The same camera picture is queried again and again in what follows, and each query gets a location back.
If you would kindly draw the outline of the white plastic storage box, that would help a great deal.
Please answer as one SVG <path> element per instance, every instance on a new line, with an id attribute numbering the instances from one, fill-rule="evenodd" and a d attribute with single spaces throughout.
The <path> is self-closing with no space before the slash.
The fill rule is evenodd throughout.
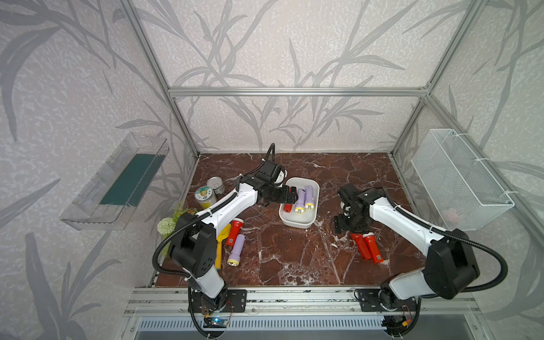
<path id="1" fill-rule="evenodd" d="M 310 228 L 317 218 L 319 184 L 308 178 L 293 177 L 286 181 L 286 185 L 292 188 L 298 197 L 289 212 L 286 210 L 285 204 L 280 205 L 280 219 L 284 225 L 292 228 Z"/>

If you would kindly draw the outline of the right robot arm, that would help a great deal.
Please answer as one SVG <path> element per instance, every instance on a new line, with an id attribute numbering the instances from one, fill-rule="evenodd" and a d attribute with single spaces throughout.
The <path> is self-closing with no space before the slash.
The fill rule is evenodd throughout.
<path id="1" fill-rule="evenodd" d="M 370 230 L 379 222 L 415 246 L 426 258 L 423 268 L 398 274 L 381 286 L 382 304 L 394 304 L 413 297 L 436 295 L 446 300 L 457 296 L 480 275 L 466 233 L 456 229 L 452 237 L 444 229 L 418 218 L 395 205 L 382 189 L 359 191 L 353 184 L 340 188 L 342 213 L 334 218 L 336 232 L 348 232 L 364 259 L 383 262 L 375 235 Z"/>

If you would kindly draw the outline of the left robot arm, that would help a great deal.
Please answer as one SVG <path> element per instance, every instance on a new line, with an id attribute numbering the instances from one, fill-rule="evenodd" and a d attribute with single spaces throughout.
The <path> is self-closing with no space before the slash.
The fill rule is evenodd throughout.
<path id="1" fill-rule="evenodd" d="M 285 185 L 287 171 L 280 164 L 265 160 L 258 170 L 239 177 L 235 188 L 216 204 L 196 215 L 180 217 L 169 245 L 168 257 L 181 269 L 188 285 L 215 300 L 224 294 L 226 284 L 215 268 L 218 236 L 246 209 L 262 202 L 294 203 L 296 190 Z"/>

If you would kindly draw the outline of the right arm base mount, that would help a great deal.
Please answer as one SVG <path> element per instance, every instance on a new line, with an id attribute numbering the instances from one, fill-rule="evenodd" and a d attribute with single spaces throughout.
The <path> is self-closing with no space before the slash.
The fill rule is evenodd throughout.
<path id="1" fill-rule="evenodd" d="M 392 293 L 379 288 L 355 289 L 354 297 L 359 302 L 362 312 L 415 312 L 419 304 L 416 298 L 399 300 Z"/>

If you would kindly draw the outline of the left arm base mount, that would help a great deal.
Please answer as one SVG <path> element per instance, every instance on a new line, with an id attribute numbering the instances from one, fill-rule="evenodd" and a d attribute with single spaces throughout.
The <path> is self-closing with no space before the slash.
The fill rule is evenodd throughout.
<path id="1" fill-rule="evenodd" d="M 247 304 L 247 290 L 223 289 L 217 297 L 208 297 L 191 290 L 190 308 L 193 313 L 244 313 Z"/>

